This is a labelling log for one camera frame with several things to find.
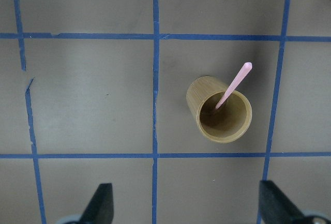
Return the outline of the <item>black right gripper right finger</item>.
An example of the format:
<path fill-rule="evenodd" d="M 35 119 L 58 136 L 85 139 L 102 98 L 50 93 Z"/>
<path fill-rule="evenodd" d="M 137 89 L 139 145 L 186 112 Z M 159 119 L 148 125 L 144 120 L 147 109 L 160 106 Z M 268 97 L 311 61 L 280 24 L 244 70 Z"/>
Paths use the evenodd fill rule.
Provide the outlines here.
<path fill-rule="evenodd" d="M 305 218 L 273 181 L 259 182 L 259 212 L 264 223 L 297 223 Z"/>

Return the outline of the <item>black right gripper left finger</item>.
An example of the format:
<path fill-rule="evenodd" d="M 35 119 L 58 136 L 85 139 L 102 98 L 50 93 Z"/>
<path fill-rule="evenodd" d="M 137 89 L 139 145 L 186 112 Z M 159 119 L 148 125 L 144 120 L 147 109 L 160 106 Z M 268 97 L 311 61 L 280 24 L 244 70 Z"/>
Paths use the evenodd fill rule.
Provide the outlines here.
<path fill-rule="evenodd" d="M 111 183 L 100 184 L 79 223 L 112 223 L 114 218 L 113 187 Z"/>

